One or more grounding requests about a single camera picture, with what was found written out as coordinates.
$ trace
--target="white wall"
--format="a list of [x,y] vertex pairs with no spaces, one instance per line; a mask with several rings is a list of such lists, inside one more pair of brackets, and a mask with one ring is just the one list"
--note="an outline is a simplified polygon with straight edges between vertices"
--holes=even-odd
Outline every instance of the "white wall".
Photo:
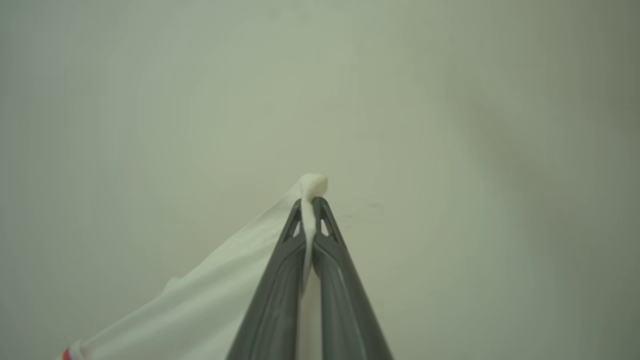
[[0,354],[328,199],[398,359],[637,359],[637,5],[5,1]]

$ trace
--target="white cloth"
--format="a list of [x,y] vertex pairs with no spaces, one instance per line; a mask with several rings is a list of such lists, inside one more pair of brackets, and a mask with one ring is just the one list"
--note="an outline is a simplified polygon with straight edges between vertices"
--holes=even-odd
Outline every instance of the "white cloth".
[[322,196],[327,178],[308,174],[275,205],[238,231],[181,279],[172,278],[156,299],[104,329],[78,341],[71,360],[224,359],[289,216],[302,199],[310,269],[315,218],[311,200]]

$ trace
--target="wall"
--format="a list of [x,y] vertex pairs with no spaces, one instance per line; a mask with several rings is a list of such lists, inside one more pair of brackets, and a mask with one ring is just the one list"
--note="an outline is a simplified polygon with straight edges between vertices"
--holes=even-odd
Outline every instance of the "wall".
[[627,1],[5,1],[0,354],[53,358],[305,172],[398,359],[636,359]]

